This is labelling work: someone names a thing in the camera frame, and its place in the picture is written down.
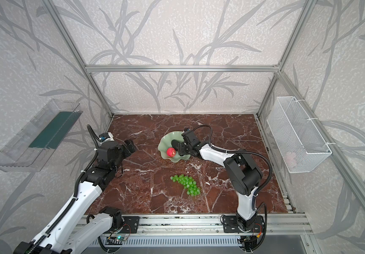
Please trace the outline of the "red fake apple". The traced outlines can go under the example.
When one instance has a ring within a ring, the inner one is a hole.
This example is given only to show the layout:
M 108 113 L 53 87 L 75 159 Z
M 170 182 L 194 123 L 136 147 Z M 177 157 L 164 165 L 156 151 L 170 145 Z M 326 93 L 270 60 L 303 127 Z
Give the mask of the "red fake apple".
M 177 151 L 173 147 L 168 148 L 166 151 L 167 156 L 170 158 L 174 158 L 176 153 Z

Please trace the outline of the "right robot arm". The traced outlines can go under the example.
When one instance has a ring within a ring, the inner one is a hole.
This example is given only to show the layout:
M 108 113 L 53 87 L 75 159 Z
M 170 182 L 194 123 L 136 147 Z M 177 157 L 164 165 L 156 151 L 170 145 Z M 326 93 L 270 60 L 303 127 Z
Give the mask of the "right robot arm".
M 182 141 L 173 139 L 166 150 L 172 158 L 190 155 L 223 166 L 238 195 L 236 218 L 242 228 L 255 222 L 258 211 L 267 206 L 256 206 L 256 198 L 272 179 L 272 165 L 265 156 L 247 150 L 227 150 L 211 143 L 213 129 L 200 125 L 182 132 Z

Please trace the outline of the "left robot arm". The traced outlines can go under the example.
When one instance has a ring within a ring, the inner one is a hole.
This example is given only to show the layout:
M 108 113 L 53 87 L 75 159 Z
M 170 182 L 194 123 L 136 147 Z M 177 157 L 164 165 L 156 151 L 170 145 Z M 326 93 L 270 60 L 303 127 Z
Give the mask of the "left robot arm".
M 15 254 L 80 254 L 106 232 L 122 230 L 125 222 L 118 208 L 105 207 L 77 233 L 73 230 L 90 205 L 115 178 L 122 161 L 136 151 L 132 140 L 119 144 L 106 140 L 96 149 L 98 164 L 77 179 L 72 197 L 30 242 L 21 242 Z

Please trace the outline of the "light green wavy fruit bowl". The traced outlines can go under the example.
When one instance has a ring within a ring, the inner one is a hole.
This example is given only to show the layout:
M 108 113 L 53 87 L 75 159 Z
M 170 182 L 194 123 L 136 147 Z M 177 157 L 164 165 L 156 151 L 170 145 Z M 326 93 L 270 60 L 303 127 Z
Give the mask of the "light green wavy fruit bowl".
M 158 145 L 158 150 L 160 151 L 161 157 L 163 159 L 168 159 L 173 163 L 177 163 L 180 160 L 188 160 L 191 157 L 190 154 L 180 156 L 177 149 L 172 146 L 172 142 L 174 140 L 178 143 L 184 141 L 182 133 L 182 131 L 174 131 L 161 138 Z

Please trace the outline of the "green fake grape bunch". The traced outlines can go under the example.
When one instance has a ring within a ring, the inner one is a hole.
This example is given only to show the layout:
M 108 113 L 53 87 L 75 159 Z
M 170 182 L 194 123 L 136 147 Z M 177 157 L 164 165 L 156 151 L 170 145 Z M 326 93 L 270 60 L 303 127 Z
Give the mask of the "green fake grape bunch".
M 174 175 L 170 177 L 170 180 L 182 185 L 189 196 L 198 196 L 201 194 L 201 189 L 197 186 L 197 182 L 190 176 L 184 174 Z

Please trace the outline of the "green circuit board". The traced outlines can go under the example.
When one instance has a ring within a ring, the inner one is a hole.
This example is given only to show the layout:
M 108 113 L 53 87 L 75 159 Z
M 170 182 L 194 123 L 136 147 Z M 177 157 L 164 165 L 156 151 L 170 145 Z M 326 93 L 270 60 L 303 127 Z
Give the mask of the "green circuit board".
M 129 237 L 127 236 L 115 236 L 115 237 L 108 237 L 107 243 L 111 245 L 117 245 L 122 244 L 123 242 L 126 242 Z

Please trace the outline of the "pink object in basket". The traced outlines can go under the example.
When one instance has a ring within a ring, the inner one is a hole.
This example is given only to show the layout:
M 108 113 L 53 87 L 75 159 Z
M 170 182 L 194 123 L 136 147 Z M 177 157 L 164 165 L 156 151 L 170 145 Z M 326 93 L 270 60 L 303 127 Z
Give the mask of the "pink object in basket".
M 297 155 L 294 152 L 287 152 L 284 160 L 288 169 L 294 169 L 297 166 Z

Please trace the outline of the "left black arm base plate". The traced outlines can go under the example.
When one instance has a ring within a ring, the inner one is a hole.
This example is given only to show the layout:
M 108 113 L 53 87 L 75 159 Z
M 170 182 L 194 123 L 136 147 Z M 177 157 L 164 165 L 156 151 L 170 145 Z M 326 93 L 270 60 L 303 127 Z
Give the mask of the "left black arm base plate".
M 114 233 L 136 234 L 139 222 L 139 216 L 114 217 L 111 231 Z

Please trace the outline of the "clear plastic wall bin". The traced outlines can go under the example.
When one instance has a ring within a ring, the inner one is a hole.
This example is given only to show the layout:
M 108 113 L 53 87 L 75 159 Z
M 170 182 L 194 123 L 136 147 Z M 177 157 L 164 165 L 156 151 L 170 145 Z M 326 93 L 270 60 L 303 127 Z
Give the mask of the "clear plastic wall bin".
M 0 150 L 0 170 L 26 173 L 41 171 L 82 113 L 77 102 L 51 99 Z

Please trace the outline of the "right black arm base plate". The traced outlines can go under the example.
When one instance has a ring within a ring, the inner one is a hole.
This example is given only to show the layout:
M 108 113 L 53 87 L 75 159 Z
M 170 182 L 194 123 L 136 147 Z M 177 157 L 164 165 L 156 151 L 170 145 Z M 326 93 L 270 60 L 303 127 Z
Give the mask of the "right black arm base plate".
M 249 220 L 239 215 L 222 215 L 220 222 L 224 233 L 263 233 L 265 221 L 263 216 L 255 215 Z

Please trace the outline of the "aluminium front rail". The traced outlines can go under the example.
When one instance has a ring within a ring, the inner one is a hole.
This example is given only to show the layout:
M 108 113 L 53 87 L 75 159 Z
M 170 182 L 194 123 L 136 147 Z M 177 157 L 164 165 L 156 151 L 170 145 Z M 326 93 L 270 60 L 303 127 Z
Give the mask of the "aluminium front rail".
M 221 214 L 138 214 L 136 233 L 125 236 L 221 236 Z M 267 235 L 312 235 L 307 216 L 302 213 L 269 213 L 262 228 Z

